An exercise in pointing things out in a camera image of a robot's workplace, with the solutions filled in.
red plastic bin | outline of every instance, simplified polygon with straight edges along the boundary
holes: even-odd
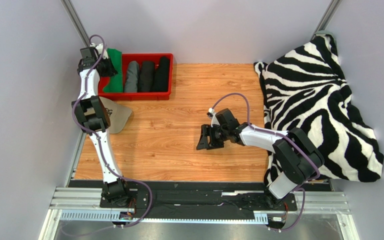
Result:
[[[170,59],[170,71],[168,74],[168,91],[166,92],[103,92],[103,88],[109,83],[109,77],[101,77],[97,88],[97,94],[113,101],[135,100],[168,100],[172,93],[173,54],[171,53],[139,53],[122,55],[122,84],[126,83],[126,72],[131,61],[137,61],[142,67],[143,61],[152,61],[155,68],[158,67],[161,57]]]

zebra print pillow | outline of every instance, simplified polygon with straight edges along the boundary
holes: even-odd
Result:
[[[384,155],[351,104],[332,36],[319,35],[273,63],[256,62],[254,69],[264,95],[264,127],[303,129],[325,158],[320,179],[374,182],[381,177]],[[280,172],[276,156],[269,154],[265,184]]]

green cloth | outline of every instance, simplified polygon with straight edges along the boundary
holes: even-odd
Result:
[[[111,76],[109,83],[103,88],[104,93],[122,93],[123,89],[123,54],[122,52],[108,48],[107,55],[112,62],[113,67],[118,72],[117,75]]]

wooden floor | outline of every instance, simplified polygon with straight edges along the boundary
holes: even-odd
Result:
[[[125,128],[110,141],[124,176],[151,181],[262,181],[268,165],[265,150],[225,142],[225,147],[196,150],[206,113],[222,96],[239,92],[249,100],[253,124],[263,126],[263,95],[252,64],[178,64],[173,69],[170,100],[119,101],[133,110]],[[223,100],[240,123],[246,104],[240,96]],[[75,179],[102,179],[87,137]]]

metal frame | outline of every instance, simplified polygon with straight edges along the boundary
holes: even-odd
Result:
[[[323,14],[322,18],[320,19],[315,31],[313,32],[312,38],[314,35],[321,30],[325,30],[327,28],[328,24],[331,21],[331,18],[333,18],[334,13],[336,13],[337,8],[339,7],[342,0],[331,0],[329,3],[325,13]]]
[[[80,162],[80,156],[81,156],[81,152],[83,151],[83,146],[84,146],[84,141],[86,140],[86,136],[87,136],[86,133],[80,131],[80,134],[78,136],[78,140],[75,146],[75,153],[73,154],[73,157],[71,160],[72,164],[69,168],[68,175],[64,182],[64,185],[66,187],[68,187],[70,181],[74,179],[75,173],[77,172],[77,166],[78,166],[78,163]]]
[[[68,13],[69,18],[72,21],[76,31],[78,32],[82,42],[86,47],[88,47],[90,45],[89,35],[87,35],[86,29],[84,29],[83,23],[81,22],[80,17],[78,16],[78,13],[75,10],[71,0],[60,0],[60,2],[63,4],[66,12]]]
[[[41,230],[40,238],[54,238],[59,221],[105,221],[129,222],[119,219],[120,212],[133,211],[128,208],[101,208],[101,188],[57,187]],[[300,208],[303,193],[295,192],[297,207]],[[208,219],[160,219],[146,218],[144,223],[201,223],[201,224],[267,224],[267,214],[281,214],[282,211],[253,211],[254,219],[248,220],[208,220]],[[359,239],[346,196],[339,191],[308,191],[304,205],[304,215],[336,215],[345,240]]]

